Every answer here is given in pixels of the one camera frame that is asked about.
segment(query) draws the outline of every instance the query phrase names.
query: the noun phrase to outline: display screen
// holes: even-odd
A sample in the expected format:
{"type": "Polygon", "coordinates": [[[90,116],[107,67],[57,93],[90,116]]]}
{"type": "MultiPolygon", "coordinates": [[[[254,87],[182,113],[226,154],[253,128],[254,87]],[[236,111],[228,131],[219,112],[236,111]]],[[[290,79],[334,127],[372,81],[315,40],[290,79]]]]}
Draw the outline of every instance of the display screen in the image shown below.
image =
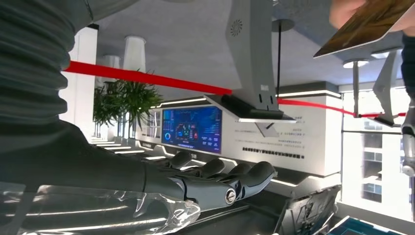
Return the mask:
{"type": "Polygon", "coordinates": [[[162,143],[221,152],[222,111],[216,107],[163,110],[162,129],[162,143]]]}

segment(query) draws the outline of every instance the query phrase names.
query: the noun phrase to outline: transparent acrylic case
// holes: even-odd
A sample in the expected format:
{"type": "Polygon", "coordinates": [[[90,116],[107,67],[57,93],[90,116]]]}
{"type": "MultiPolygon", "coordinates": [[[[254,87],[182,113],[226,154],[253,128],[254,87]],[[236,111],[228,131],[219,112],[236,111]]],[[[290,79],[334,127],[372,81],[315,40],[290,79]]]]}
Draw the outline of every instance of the transparent acrylic case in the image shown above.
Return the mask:
{"type": "Polygon", "coordinates": [[[200,208],[159,193],[0,182],[0,235],[162,235],[193,223],[200,208]]]}

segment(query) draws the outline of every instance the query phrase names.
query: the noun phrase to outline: red rope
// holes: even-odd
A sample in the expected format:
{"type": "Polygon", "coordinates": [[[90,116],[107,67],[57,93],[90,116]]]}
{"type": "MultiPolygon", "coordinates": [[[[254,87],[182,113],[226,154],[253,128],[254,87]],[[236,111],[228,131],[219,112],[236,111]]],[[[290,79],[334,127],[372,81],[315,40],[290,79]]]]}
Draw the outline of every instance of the red rope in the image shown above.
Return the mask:
{"type": "MultiPolygon", "coordinates": [[[[323,104],[318,104],[318,103],[313,103],[313,102],[290,100],[290,99],[281,99],[280,98],[280,99],[278,99],[278,103],[279,104],[285,104],[285,105],[298,105],[298,106],[307,106],[307,107],[316,107],[316,108],[322,108],[322,109],[330,109],[330,110],[341,112],[343,114],[348,114],[348,115],[354,116],[353,112],[349,112],[349,111],[346,111],[344,109],[339,109],[339,108],[335,108],[335,107],[331,107],[331,106],[327,106],[327,105],[323,105],[323,104]]],[[[361,114],[359,116],[361,118],[377,118],[380,115],[382,115],[382,114],[361,114]]],[[[404,117],[404,116],[406,116],[406,113],[399,113],[398,116],[399,117],[404,117]]]]}
{"type": "Polygon", "coordinates": [[[200,84],[196,82],[188,82],[179,79],[163,77],[159,75],[147,74],[138,71],[114,69],[106,66],[91,65],[80,62],[71,61],[66,72],[74,72],[80,74],[94,75],[100,77],[109,77],[122,79],[126,81],[142,82],[160,86],[175,87],[197,92],[205,92],[212,94],[231,94],[232,90],[200,84]]]}
{"type": "MultiPolygon", "coordinates": [[[[167,86],[167,87],[174,87],[180,89],[186,89],[190,91],[197,91],[197,92],[204,92],[204,93],[211,93],[211,94],[232,94],[232,90],[215,87],[210,85],[205,85],[196,82],[188,82],[179,79],[163,77],[159,75],[147,74],[138,71],[130,71],[130,70],[121,70],[121,69],[114,69],[106,66],[100,65],[92,65],[92,64],[85,64],[80,62],[71,61],[70,67],[65,70],[66,72],[73,72],[73,73],[80,73],[80,74],[87,74],[93,76],[100,76],[100,77],[109,77],[109,78],[116,78],[122,79],[126,81],[134,81],[134,82],[142,82],[160,86],[167,86]]],[[[330,109],[337,112],[341,112],[347,115],[353,115],[353,112],[346,111],[344,109],[339,109],[323,104],[307,102],[307,101],[298,101],[298,100],[290,100],[290,99],[278,99],[279,104],[284,105],[298,105],[298,106],[307,106],[307,107],[315,107],[321,109],[330,109]]],[[[362,114],[360,117],[362,118],[376,118],[381,114],[362,114]]],[[[399,113],[398,116],[404,117],[406,113],[399,113]]]]}

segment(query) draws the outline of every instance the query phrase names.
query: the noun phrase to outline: potted plant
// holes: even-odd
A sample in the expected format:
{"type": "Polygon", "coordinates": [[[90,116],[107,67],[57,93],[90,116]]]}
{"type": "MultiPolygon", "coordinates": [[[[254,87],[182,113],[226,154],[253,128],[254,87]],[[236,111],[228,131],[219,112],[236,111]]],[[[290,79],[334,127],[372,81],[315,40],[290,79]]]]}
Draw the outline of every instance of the potted plant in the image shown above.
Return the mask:
{"type": "Polygon", "coordinates": [[[142,130],[141,120],[146,120],[151,107],[161,101],[154,85],[124,80],[106,82],[104,87],[95,89],[93,120],[98,126],[113,126],[113,121],[122,120],[129,127],[138,124],[142,130]],[[128,120],[123,119],[126,113],[128,120]]]}

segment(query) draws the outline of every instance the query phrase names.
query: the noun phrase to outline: vent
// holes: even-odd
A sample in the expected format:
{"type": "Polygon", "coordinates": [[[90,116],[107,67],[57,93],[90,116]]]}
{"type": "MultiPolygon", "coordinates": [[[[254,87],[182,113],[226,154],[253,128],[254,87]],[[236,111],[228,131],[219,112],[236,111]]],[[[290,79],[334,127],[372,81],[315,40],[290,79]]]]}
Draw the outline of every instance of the vent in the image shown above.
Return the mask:
{"type": "Polygon", "coordinates": [[[231,25],[231,35],[233,37],[238,36],[242,31],[242,26],[243,26],[242,20],[240,19],[235,20],[231,25]]]}

